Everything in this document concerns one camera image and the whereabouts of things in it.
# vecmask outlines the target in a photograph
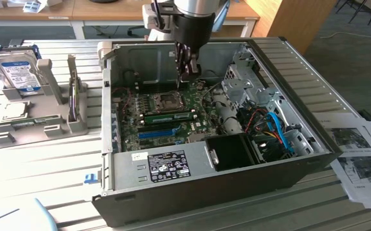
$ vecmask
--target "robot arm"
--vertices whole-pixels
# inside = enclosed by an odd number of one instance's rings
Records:
[[[201,76],[199,49],[211,38],[222,0],[174,0],[143,6],[146,28],[171,34],[177,44],[178,86]],[[227,14],[230,0],[222,1],[222,16]]]

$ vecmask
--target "power supply label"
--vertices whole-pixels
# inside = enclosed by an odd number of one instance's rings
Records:
[[[149,155],[149,164],[154,183],[191,176],[185,150]]]
[[[2,63],[2,66],[17,89],[26,92],[41,90],[42,85],[38,81],[37,75],[30,71],[30,62]]]

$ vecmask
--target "yellow wire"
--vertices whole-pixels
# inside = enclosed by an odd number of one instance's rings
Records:
[[[263,133],[266,133],[266,134],[269,134],[270,136],[273,136],[274,138],[277,138],[277,136],[275,136],[271,132],[263,131]]]

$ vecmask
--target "motherboard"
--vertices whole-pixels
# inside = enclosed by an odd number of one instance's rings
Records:
[[[203,106],[209,91],[205,81],[195,81],[181,90],[143,93],[139,88],[117,88],[114,102],[119,106],[122,151],[202,141],[218,135],[213,119],[217,110]]]

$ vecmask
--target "slatted table surface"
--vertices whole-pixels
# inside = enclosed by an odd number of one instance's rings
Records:
[[[313,112],[354,112],[333,87],[278,38],[255,39]],[[89,84],[87,135],[0,150],[0,198],[22,201],[37,197],[63,231],[111,230],[371,230],[371,209],[350,202],[331,169],[310,174],[287,190],[211,206],[171,217],[107,227],[90,199],[101,184],[83,185],[86,173],[102,166],[102,69],[99,40],[39,40],[43,58],[54,61],[59,82],[70,78],[67,57],[77,55],[78,72]]]

